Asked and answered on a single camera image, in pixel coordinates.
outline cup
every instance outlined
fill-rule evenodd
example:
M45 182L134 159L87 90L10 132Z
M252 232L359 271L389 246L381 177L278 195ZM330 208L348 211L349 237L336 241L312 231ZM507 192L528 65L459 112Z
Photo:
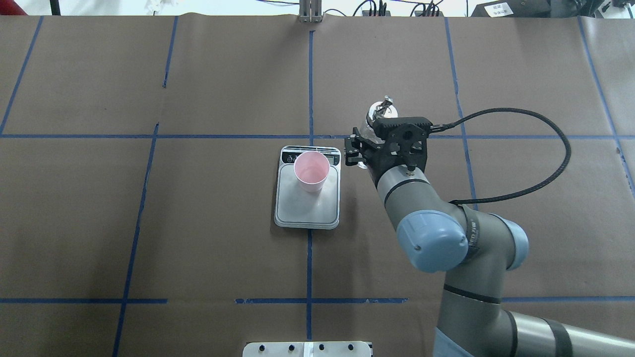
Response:
M318 192L324 186L331 164L326 156L317 151L301 153L293 164L293 172L300 187L307 192Z

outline clear bottle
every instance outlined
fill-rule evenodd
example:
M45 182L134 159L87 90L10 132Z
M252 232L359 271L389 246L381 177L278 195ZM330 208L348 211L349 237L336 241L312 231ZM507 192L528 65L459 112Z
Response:
M377 118L396 118L399 116L397 109L392 103L392 98L386 95L383 102L375 102L370 106L368 113L366 114L366 118L364 119L364 123L362 123L359 129L359 134L361 134L362 137L367 138L376 144L384 143L381 138L378 138L377 135L375 135L373 123ZM358 162L358 166L366 168L366 165L362 162Z

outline blue joint cap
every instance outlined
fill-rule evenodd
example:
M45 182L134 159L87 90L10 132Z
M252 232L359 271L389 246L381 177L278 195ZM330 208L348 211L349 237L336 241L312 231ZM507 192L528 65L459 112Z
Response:
M465 259L465 229L451 216L434 210L412 212L397 226L397 239L413 266L427 273L448 271Z
M494 213L490 213L490 215L498 217L509 229L512 237L514 238L514 245L516 246L516 254L514 255L514 261L512 265L510 265L507 270L514 270L519 267L527 258L529 254L529 238L527 238L527 234L525 231L515 222L510 220L506 220L499 215L495 215Z

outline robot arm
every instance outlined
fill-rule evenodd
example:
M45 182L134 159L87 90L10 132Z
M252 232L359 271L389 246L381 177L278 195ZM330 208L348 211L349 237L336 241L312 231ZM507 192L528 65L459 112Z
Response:
M376 111L388 105L392 100ZM527 235L516 223L437 195L424 172L427 137L440 126L382 114L366 121L376 137L354 128L345 139L346 165L368 167L410 262L427 273L447 272L435 357L635 356L633 341L504 311L504 274L526 258Z

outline white label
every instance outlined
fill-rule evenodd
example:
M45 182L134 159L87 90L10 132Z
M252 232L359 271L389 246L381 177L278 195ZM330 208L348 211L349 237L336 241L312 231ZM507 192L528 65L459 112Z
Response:
M485 11L490 17L501 17L514 13L507 3L485 6Z

